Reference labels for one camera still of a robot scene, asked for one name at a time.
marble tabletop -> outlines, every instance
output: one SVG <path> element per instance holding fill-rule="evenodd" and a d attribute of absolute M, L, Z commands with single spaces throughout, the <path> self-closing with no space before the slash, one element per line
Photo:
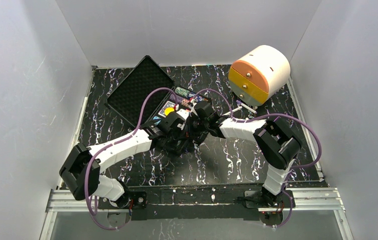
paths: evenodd
<path fill-rule="evenodd" d="M 222 93 L 236 108 L 236 98 L 228 84 L 230 65 L 173 66 L 163 70 L 175 81 L 193 91 L 212 88 Z M 127 134 L 132 129 L 105 105 L 107 96 L 130 72 L 131 68 L 95 70 L 88 96 L 79 141 L 87 146 L 101 144 Z M 229 111 L 218 95 L 203 93 L 213 99 L 219 113 Z M 283 113 L 297 117 L 294 103 L 285 85 L 253 114 L 245 109 L 235 113 L 237 118 L 253 118 L 267 113 Z M 288 125 L 297 133 L 303 148 L 296 165 L 312 162 L 310 150 L 301 127 L 292 120 Z M 105 175 L 119 178 L 129 186 L 153 185 L 205 185 L 226 183 L 263 183 L 268 164 L 253 142 L 241 139 L 220 139 L 208 136 L 194 151 L 174 155 L 163 149 L 136 154 L 108 168 Z M 293 171 L 289 181 L 319 180 L 315 167 Z"/>

case lid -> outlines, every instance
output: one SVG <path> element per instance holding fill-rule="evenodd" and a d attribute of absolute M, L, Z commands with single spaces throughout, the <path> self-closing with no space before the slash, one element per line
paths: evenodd
<path fill-rule="evenodd" d="M 174 81 L 147 55 L 118 84 L 107 98 L 106 105 L 135 127 L 143 101 L 149 93 L 157 88 L 172 89 L 173 87 Z M 168 91 L 158 91 L 149 98 L 143 111 L 142 124 L 155 114 L 168 94 Z"/>

open case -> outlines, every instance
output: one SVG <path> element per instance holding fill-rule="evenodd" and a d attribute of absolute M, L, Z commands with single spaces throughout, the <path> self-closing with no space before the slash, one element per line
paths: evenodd
<path fill-rule="evenodd" d="M 185 103 L 190 101 L 196 94 L 189 89 L 176 86 L 167 73 L 147 55 L 118 84 L 115 90 L 108 96 L 105 105 L 117 112 L 122 119 L 135 128 L 145 98 L 157 88 L 172 89 L 177 94 L 177 99 L 174 99 L 174 96 L 168 91 L 159 91 L 153 94 L 145 106 L 141 124 L 150 120 L 158 124 L 165 118 L 166 108 L 172 108 L 176 103 L 180 107 L 186 108 Z M 210 102 L 211 99 L 199 95 L 195 101 Z"/>

yellow circle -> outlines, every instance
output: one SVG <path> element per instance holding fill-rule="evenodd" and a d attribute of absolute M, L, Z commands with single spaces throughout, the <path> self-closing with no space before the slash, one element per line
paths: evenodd
<path fill-rule="evenodd" d="M 174 108 L 173 107 L 167 107 L 165 109 L 165 116 L 168 116 L 168 114 L 170 114 L 170 112 L 174 112 Z"/>

marker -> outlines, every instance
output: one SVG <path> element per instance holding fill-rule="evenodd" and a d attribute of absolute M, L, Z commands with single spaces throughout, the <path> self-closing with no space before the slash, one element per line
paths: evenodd
<path fill-rule="evenodd" d="M 237 112 L 241 109 L 242 109 L 242 106 L 238 106 L 237 108 L 233 109 L 232 112 Z M 230 112 L 226 112 L 225 114 L 223 114 L 223 116 L 226 116 L 226 115 L 230 115 Z"/>
<path fill-rule="evenodd" d="M 236 102 L 238 104 L 240 104 L 242 107 L 244 107 L 244 108 L 248 109 L 249 111 L 253 112 L 254 114 L 257 114 L 257 112 L 254 109 L 250 108 L 248 105 L 244 104 L 243 102 L 241 102 L 239 100 L 236 100 Z"/>

